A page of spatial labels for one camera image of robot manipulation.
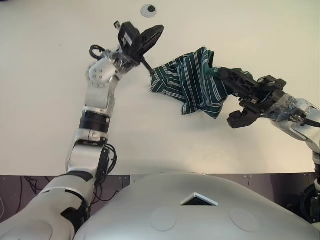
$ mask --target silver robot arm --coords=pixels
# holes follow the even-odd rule
[[[130,22],[120,26],[116,51],[93,45],[85,105],[66,158],[66,174],[54,178],[21,212],[0,224],[0,240],[72,240],[89,219],[95,183],[109,167],[108,129],[115,105],[115,89],[122,77],[144,59],[164,30],[152,27],[142,34]],[[102,54],[95,55],[94,50]]]

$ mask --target round hole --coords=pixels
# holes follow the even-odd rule
[[[146,4],[141,8],[140,12],[142,16],[152,18],[157,14],[157,8],[152,4]]]

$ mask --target mesh grille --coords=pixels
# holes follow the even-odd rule
[[[213,206],[210,203],[207,203],[206,201],[203,201],[202,199],[199,199],[197,197],[192,198],[191,200],[187,201],[183,206]]]

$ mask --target green fabric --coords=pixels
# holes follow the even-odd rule
[[[151,92],[183,102],[183,115],[202,110],[217,118],[233,92],[220,81],[219,67],[213,67],[213,59],[214,52],[202,47],[155,68]]]

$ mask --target black cable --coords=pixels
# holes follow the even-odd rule
[[[100,53],[103,53],[105,51],[105,49],[99,45],[92,45],[89,49],[89,54],[91,57],[93,57],[94,59],[97,59],[98,61],[100,59],[102,59],[101,56],[98,56],[94,53],[94,50],[98,50]]]
[[[49,179],[47,176],[45,176],[44,178],[45,178],[45,180],[47,180],[47,181],[48,181],[48,183],[50,183],[50,182],[51,182],[51,181],[50,181],[50,179]]]
[[[99,199],[99,201],[102,201],[102,202],[109,202],[110,200],[112,200],[116,196],[117,193],[119,193],[119,191],[115,190],[114,194],[109,199],[102,199],[101,197],[98,197],[98,199]]]
[[[112,146],[111,144],[106,144],[105,147],[110,152],[112,152],[113,156],[111,159],[110,166],[108,167],[108,164],[105,164],[105,169],[102,170],[102,174],[100,176],[98,176],[95,181],[95,184],[94,184],[95,189],[93,192],[94,198],[91,202],[91,205],[94,205],[94,204],[98,203],[99,201],[108,202],[119,192],[118,190],[116,190],[114,195],[110,199],[102,199],[102,196],[103,196],[102,184],[105,182],[107,176],[114,170],[116,163],[117,163],[117,159],[118,159],[117,152],[116,152],[116,149],[114,146]]]
[[[24,176],[24,179],[29,183],[29,185],[30,185],[30,187],[31,187],[31,190],[33,191],[33,193],[34,193],[35,195],[38,194],[38,193],[37,193],[37,190],[38,190],[38,191],[42,191],[41,188],[38,188],[38,187],[37,187],[38,180],[33,179],[33,178],[30,177],[30,176]]]
[[[320,122],[313,121],[308,118],[306,118],[303,123],[312,127],[320,128]]]
[[[20,176],[20,197],[19,197],[19,205],[18,208],[15,212],[15,214],[17,214],[21,208],[21,201],[22,201],[22,190],[23,190],[23,182],[22,182],[22,176]]]

